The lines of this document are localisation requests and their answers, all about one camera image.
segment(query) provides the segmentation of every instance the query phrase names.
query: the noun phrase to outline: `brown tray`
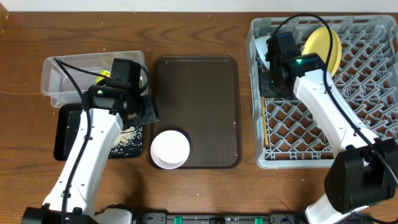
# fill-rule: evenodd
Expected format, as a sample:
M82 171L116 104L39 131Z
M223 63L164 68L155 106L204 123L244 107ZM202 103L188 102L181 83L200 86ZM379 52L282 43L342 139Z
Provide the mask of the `brown tray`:
M160 119L153 137L170 129L188 137L190 155L181 168L231 168L239 163L238 84L238 66L229 56L158 59L154 91Z

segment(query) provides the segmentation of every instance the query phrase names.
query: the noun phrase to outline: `white wall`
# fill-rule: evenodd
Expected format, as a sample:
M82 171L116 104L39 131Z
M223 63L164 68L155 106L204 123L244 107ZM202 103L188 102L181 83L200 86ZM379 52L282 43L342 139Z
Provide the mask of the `white wall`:
M0 0L8 11L398 12L398 0Z

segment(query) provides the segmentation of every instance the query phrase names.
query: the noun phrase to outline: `gray plastic crate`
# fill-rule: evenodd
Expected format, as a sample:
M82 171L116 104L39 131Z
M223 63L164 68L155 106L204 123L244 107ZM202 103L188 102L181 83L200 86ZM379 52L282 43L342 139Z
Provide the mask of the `gray plastic crate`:
M391 16L326 16L340 37L341 63L333 77L336 87L356 114L380 138L398 134L398 28ZM263 169L330 167L333 154L326 137L309 110L299 100L266 100L269 147L264 145L259 73L264 72L254 39L271 35L286 17L261 18L251 22L246 56L252 91L252 124L256 162ZM317 28L316 18L298 17L279 32L291 31L297 46Z

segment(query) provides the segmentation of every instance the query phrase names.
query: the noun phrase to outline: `white bowl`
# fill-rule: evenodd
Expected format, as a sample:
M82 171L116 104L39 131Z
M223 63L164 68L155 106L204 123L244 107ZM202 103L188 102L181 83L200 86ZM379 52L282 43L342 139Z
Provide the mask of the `white bowl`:
M164 131L150 146L152 160L163 169L180 167L188 159L190 145L187 137L178 131Z

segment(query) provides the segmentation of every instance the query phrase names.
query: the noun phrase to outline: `yellow plate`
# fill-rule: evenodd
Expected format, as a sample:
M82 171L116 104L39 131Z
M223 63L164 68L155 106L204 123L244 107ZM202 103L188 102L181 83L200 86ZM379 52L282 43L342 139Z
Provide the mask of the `yellow plate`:
M331 30L333 34L333 48L331 50L330 61L328 66L328 71L333 77L339 67L341 60L341 41L337 33ZM317 53L324 62L326 62L326 57L329 51L329 33L326 27L321 27L314 31L308 38L304 45L304 50L302 55L309 53Z

